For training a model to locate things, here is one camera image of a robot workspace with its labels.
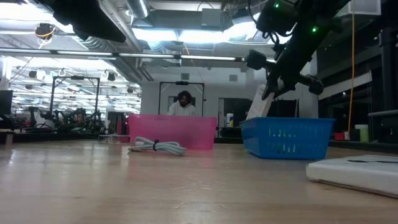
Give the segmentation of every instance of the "curly hair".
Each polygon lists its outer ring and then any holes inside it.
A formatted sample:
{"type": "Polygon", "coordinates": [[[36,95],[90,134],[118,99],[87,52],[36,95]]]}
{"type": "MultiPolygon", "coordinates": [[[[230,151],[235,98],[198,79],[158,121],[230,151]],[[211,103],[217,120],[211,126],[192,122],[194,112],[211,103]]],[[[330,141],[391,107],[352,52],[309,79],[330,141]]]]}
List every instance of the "curly hair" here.
{"type": "Polygon", "coordinates": [[[182,97],[185,96],[187,98],[188,103],[192,102],[192,95],[188,91],[184,90],[178,94],[178,100],[181,100],[182,97]]]}

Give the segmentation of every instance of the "white shirt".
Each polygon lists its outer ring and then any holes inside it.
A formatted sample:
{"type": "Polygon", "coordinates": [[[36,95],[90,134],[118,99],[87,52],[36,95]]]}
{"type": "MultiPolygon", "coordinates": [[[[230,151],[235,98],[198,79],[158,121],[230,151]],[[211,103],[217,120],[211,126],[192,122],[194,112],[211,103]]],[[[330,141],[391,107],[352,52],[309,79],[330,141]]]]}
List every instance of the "white shirt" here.
{"type": "Polygon", "coordinates": [[[167,115],[196,116],[197,111],[191,104],[188,104],[186,107],[182,107],[180,102],[177,101],[170,106],[167,115]]]}

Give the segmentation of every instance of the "yellow cable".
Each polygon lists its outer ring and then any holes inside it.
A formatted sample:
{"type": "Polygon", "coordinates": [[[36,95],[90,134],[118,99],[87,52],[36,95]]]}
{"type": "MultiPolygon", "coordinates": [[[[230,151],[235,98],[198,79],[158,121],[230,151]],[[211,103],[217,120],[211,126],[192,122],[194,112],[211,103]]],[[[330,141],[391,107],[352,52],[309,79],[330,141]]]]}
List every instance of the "yellow cable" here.
{"type": "Polygon", "coordinates": [[[54,32],[55,32],[55,28],[52,29],[52,31],[49,32],[48,34],[43,34],[43,35],[36,34],[36,36],[37,36],[37,37],[47,37],[47,36],[53,34],[54,32]]]}
{"type": "Polygon", "coordinates": [[[185,46],[185,50],[187,50],[188,55],[190,55],[189,50],[188,50],[188,47],[187,47],[187,45],[185,44],[185,42],[184,42],[184,46],[185,46]]]}
{"type": "Polygon", "coordinates": [[[353,111],[353,93],[354,93],[354,78],[355,78],[355,0],[352,0],[351,4],[353,12],[353,43],[352,43],[352,66],[353,74],[351,77],[351,95],[349,99],[349,115],[348,115],[348,134],[351,131],[351,114],[353,111]]]}
{"type": "Polygon", "coordinates": [[[43,40],[42,44],[40,44],[39,49],[41,49],[44,45],[48,44],[48,42],[47,42],[47,39],[48,39],[48,38],[49,38],[49,37],[46,36],[45,40],[43,40]]]}

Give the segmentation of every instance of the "white tablet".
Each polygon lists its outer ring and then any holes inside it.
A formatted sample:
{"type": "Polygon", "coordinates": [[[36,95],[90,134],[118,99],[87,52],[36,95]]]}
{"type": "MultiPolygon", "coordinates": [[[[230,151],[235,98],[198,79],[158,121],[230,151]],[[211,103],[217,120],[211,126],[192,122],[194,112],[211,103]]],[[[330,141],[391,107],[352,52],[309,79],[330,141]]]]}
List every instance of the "white tablet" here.
{"type": "Polygon", "coordinates": [[[398,157],[354,156],[307,165],[310,180],[398,197],[398,157]]]}

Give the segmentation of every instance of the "bottle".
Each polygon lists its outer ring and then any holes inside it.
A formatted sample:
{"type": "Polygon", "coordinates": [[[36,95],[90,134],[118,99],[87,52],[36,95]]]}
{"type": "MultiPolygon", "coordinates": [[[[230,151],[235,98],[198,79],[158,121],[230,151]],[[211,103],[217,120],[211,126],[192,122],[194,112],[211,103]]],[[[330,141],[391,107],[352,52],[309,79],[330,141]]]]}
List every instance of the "bottle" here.
{"type": "Polygon", "coordinates": [[[232,113],[226,114],[226,126],[227,127],[234,126],[234,114],[232,114],[232,113]]]}

